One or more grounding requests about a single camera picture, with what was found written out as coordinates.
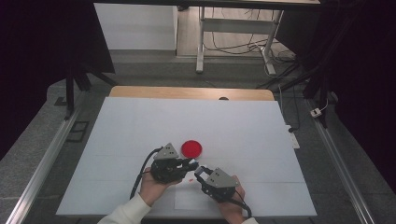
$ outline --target human hand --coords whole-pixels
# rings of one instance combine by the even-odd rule
[[[163,192],[172,185],[180,183],[180,181],[162,184],[152,177],[150,167],[146,168],[142,174],[142,184],[140,185],[140,197],[148,206],[152,206],[163,195]]]
[[[233,175],[233,179],[235,179],[239,186],[235,188],[236,193],[233,195],[233,199],[238,202],[243,202],[245,198],[245,190],[241,186],[241,182],[236,175]],[[242,208],[233,203],[218,203],[218,208],[221,212],[221,215],[228,221],[230,224],[241,224],[245,221],[245,218],[242,216]]]

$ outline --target white tabletop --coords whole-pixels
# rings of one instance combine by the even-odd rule
[[[254,217],[316,215],[277,102],[122,97],[105,99],[57,215],[110,214],[129,200],[150,151],[172,143],[181,155],[188,140],[203,146],[201,165],[239,177]],[[183,181],[148,217],[220,214],[196,181]]]

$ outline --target white sleeve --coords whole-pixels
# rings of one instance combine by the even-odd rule
[[[140,194],[136,194],[128,203],[120,205],[110,215],[102,218],[98,224],[139,224],[151,210]]]
[[[250,219],[242,222],[242,224],[259,224],[259,223],[256,221],[256,219],[254,217],[251,217]]]

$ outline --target white wall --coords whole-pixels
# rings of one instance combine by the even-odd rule
[[[176,7],[94,5],[109,49],[176,49]]]

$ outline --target red circular object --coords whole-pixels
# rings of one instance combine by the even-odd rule
[[[199,144],[199,142],[190,140],[181,146],[181,152],[187,158],[197,158],[199,155],[201,155],[202,146]]]

